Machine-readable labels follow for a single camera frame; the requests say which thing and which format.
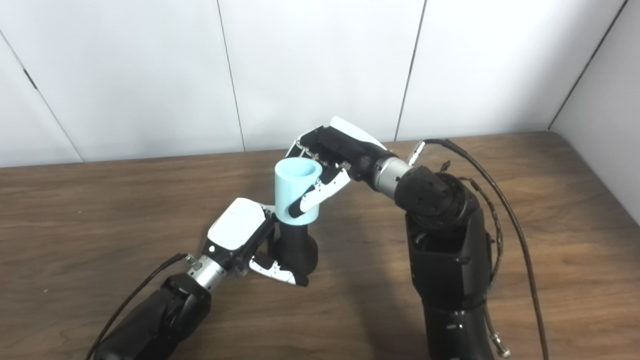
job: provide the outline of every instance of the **black cylinder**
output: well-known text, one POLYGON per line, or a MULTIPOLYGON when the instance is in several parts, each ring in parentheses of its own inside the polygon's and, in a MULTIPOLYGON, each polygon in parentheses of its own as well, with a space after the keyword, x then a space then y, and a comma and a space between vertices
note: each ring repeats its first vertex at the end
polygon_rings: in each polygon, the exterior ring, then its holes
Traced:
POLYGON ((281 265, 304 276, 318 265, 318 245, 309 235, 308 225, 280 222, 280 237, 273 243, 271 255, 281 265))

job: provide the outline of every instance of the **cable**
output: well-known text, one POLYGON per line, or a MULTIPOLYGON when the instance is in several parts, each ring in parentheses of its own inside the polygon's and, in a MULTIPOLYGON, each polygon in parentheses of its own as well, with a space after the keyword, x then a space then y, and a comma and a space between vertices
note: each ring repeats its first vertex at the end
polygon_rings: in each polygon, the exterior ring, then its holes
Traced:
POLYGON ((536 278, 535 278, 535 275, 533 274, 533 264, 531 262, 531 255, 529 254, 529 246, 527 245, 527 240, 525 239, 524 233, 522 232, 522 228, 520 227, 520 223, 518 222, 518 219, 515 213, 513 212, 513 209, 511 208, 509 201, 507 201, 507 198, 504 196, 504 194, 502 193, 502 190, 500 190, 500 188, 498 187, 498 184, 496 184, 496 182, 493 180, 491 175, 487 173, 487 171, 476 161, 476 159, 474 159, 471 155, 469 155, 469 153, 464 151, 461 147, 457 146, 455 143, 453 143, 448 139, 446 140, 427 139, 427 140, 423 140, 422 142, 425 144, 433 143, 433 144, 441 145, 442 147, 445 147, 446 149, 449 149, 452 152, 455 152, 456 154, 460 155, 462 158, 467 160, 471 165, 473 165, 474 168, 476 168, 476 170, 482 175, 482 177, 485 180, 487 180, 489 185, 491 185, 496 195, 498 195, 500 202, 502 203, 505 210, 507 211, 507 214, 509 214, 511 223, 513 224, 513 227, 518 235, 518 239, 520 240, 522 255, 524 257, 524 262, 527 267, 527 276, 529 278, 529 288, 531 290, 531 300, 533 301, 533 309, 534 309, 534 312, 536 313, 536 321, 538 323, 538 335, 540 336, 540 347, 542 348, 542 358, 544 360, 549 360, 547 335, 545 333, 545 324, 542 319, 542 310, 540 309, 540 300, 538 298, 536 278))
POLYGON ((100 334, 98 334, 98 337, 93 342, 93 345, 91 345, 91 347, 89 348, 89 351, 86 353, 86 357, 84 357, 84 360, 91 359, 91 356, 95 352, 95 348, 98 346, 100 341, 102 341, 102 338, 107 333, 107 331, 109 331, 109 328, 111 327, 111 325, 113 325, 113 322, 118 318, 118 315, 120 315, 120 313, 125 308, 125 306, 127 306, 128 303, 130 303, 130 301, 140 292, 140 290, 142 290, 162 270, 186 258, 188 255, 189 254, 176 254, 171 258, 169 258, 164 263, 160 264, 158 268, 156 268, 151 274, 149 274, 149 276, 147 276, 147 278, 142 283, 140 283, 140 285, 138 285, 138 287, 135 290, 133 290, 133 292, 126 299, 124 299, 122 304, 118 306, 118 309, 116 309, 113 315, 111 315, 111 318, 109 318, 109 321, 107 321, 107 324, 104 325, 104 327, 102 328, 102 331, 100 331, 100 334))
POLYGON ((502 255, 504 254, 504 241, 503 241, 504 237, 502 235, 502 226, 500 225, 500 218, 498 217, 498 212, 495 210, 495 206, 491 202, 491 199, 489 199, 489 195, 487 195, 486 192, 484 192, 484 190, 480 187, 480 185, 475 180, 473 180, 471 177, 464 177, 464 176, 461 176, 458 179, 462 181, 468 181, 471 184, 471 187, 473 187, 475 191, 479 192, 480 195, 482 195, 487 206, 489 206, 489 210, 491 211, 491 217, 493 218, 493 223, 495 224, 495 246, 497 248, 497 255, 495 257, 495 265, 491 270, 491 281, 489 283, 489 288, 488 288, 489 290, 491 290, 498 276, 498 270, 500 269, 500 264, 502 263, 502 255))

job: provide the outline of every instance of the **wall seam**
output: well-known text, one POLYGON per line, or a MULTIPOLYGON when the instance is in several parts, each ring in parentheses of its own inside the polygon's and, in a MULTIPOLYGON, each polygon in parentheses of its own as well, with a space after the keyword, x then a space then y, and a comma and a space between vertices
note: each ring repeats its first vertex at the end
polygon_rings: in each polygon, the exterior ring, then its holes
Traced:
POLYGON ((9 47, 9 49, 11 50, 11 52, 13 53, 13 57, 16 59, 16 61, 18 62, 18 64, 20 65, 20 67, 22 67, 22 71, 25 73, 25 76, 27 76, 27 78, 29 79, 29 81, 31 82, 31 84, 33 85, 33 88, 38 92, 38 95, 40 96, 40 99, 42 100, 42 102, 44 102, 45 106, 47 106, 47 109, 49 110, 49 113, 51 114, 51 116, 53 117, 53 119, 56 121, 56 123, 58 124, 58 126, 60 127, 60 130, 62 130, 62 133, 65 135, 65 137, 67 138, 67 141, 69 142, 69 144, 71 145, 71 147, 73 148, 73 150, 76 152, 76 154, 78 155, 78 158, 80 158, 80 161, 85 162, 84 158, 82 157, 82 155, 80 154, 80 152, 78 151, 76 145, 74 144, 73 141, 71 141, 71 137, 69 137, 69 134, 67 133, 67 130, 65 130, 65 127, 62 126, 62 123, 60 122, 60 120, 58 119, 58 117, 56 116, 56 114, 53 112, 53 109, 51 108, 51 105, 49 105, 49 103, 47 102, 47 99, 45 99, 45 97, 42 95, 42 92, 40 91, 40 89, 38 88, 38 86, 35 83, 35 80, 33 79, 33 77, 31 75, 29 75, 29 72, 27 71, 27 69, 24 67, 24 64, 22 64, 22 61, 20 60, 20 58, 18 57, 18 54, 15 52, 15 50, 13 49, 13 46, 11 46, 11 44, 9 43, 9 40, 6 38, 6 36, 4 35, 4 33, 2 32, 2 29, 0 29, 0 37, 4 40, 4 42, 6 43, 6 45, 9 47))
POLYGON ((220 29, 222 29, 222 40, 225 43, 225 54, 227 55, 227 65, 229 66, 229 78, 231 79, 231 89, 234 93, 234 103, 236 104, 236 116, 238 117, 238 126, 240 127, 240 140, 242 140, 242 149, 246 152, 246 146, 244 144, 244 134, 242 131, 242 122, 240 121, 240 110, 238 109, 238 99, 236 96, 236 85, 234 84, 234 75, 231 71, 231 61, 229 60, 229 50, 227 48, 227 36, 225 35, 225 26, 222 23, 222 10, 220 10, 220 0, 216 0, 218 5, 218 17, 220 18, 220 29))
POLYGON ((424 0, 422 4, 422 13, 420 14, 420 22, 418 23, 418 33, 415 35, 415 44, 413 45, 413 53, 411 54, 411 63, 409 64, 409 73, 406 76, 406 84, 404 85, 404 93, 402 96, 402 103, 400 104, 400 114, 398 115, 398 123, 396 126, 396 134, 394 135, 394 141, 398 139, 398 131, 400 131, 400 120, 402 120, 402 114, 404 111, 404 101, 406 100, 406 93, 409 90, 409 81, 411 80, 411 72, 413 70, 413 61, 415 60, 415 52, 418 49, 418 41, 420 40, 420 31, 422 31, 422 20, 424 20, 424 10, 427 7, 427 0, 424 0))
POLYGON ((569 90, 569 93, 566 95, 566 97, 564 98, 564 101, 562 102, 562 104, 560 105, 560 108, 558 109, 558 111, 556 112, 556 115, 554 116, 554 118, 551 120, 551 122, 549 123, 549 126, 547 126, 547 130, 551 130, 551 127, 553 126, 553 124, 556 122, 556 119, 558 118, 558 116, 560 116, 560 113, 562 112, 562 110, 564 109, 564 106, 566 105, 567 101, 569 100, 569 98, 571 97, 571 95, 573 94, 573 91, 575 90, 575 88, 578 86, 578 83, 580 82, 580 80, 582 79, 584 73, 587 71, 587 68, 589 67, 589 65, 591 65, 591 62, 593 61, 593 58, 596 56, 596 53, 600 50, 600 47, 602 46, 602 44, 604 43, 604 40, 607 38, 607 35, 609 35, 609 32, 611 31, 611 29, 613 28, 614 24, 616 23, 616 21, 618 20, 618 17, 620 16, 620 14, 622 13, 622 10, 624 10, 625 6, 627 5, 629 0, 625 0, 622 5, 620 6, 620 9, 618 10, 616 16, 613 17, 613 20, 611 21, 611 23, 609 24, 609 27, 607 28, 607 31, 605 31, 604 35, 602 36, 602 38, 600 39, 598 45, 596 46, 596 49, 593 51, 593 54, 591 54, 591 57, 589 58, 589 61, 587 61, 587 64, 585 64, 584 68, 582 68, 582 71, 580 72, 580 75, 578 75, 578 78, 575 80, 575 82, 573 83, 573 86, 571 87, 571 90, 569 90))

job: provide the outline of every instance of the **robotic hand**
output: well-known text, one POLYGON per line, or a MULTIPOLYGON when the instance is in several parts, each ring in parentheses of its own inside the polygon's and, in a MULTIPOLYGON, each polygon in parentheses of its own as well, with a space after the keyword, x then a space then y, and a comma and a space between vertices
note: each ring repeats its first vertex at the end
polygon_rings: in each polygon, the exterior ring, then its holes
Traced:
MULTIPOLYGON (((334 117, 328 127, 301 135, 287 157, 318 161, 317 183, 289 208, 292 217, 334 195, 349 180, 364 181, 406 211, 412 281, 422 299, 429 354, 434 360, 492 360, 485 327, 491 277, 491 242, 476 196, 445 172, 412 166, 373 137, 334 117)), ((491 340, 510 355, 497 333, 491 340)))
POLYGON ((273 237, 272 206, 236 199, 213 223, 200 259, 189 256, 192 267, 169 276, 149 298, 137 305, 95 348, 96 360, 165 360, 178 343, 190 336, 209 314, 211 295, 227 274, 248 269, 289 284, 306 286, 307 278, 277 261, 256 254, 273 237))

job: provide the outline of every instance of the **wooden table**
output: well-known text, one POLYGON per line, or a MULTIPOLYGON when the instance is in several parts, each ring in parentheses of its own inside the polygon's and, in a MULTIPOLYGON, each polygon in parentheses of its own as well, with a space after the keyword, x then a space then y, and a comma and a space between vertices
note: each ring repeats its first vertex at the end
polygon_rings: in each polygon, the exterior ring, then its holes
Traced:
MULTIPOLYGON (((528 236, 552 359, 640 358, 640 229, 603 184, 552 133, 456 142, 497 180, 528 236)), ((414 143, 389 147, 404 157, 414 143)), ((197 252, 234 198, 272 203, 283 155, 0 170, 0 358, 81 359, 124 297, 172 254, 197 252)), ((447 159, 450 172, 480 180, 438 147, 421 162, 447 159)), ((499 212, 506 253, 493 321, 512 359, 540 359, 522 253, 499 212)), ((320 261, 308 288, 253 273, 227 279, 172 359, 425 359, 402 211, 351 183, 310 232, 320 261)), ((171 268, 134 302, 185 269, 171 268)))

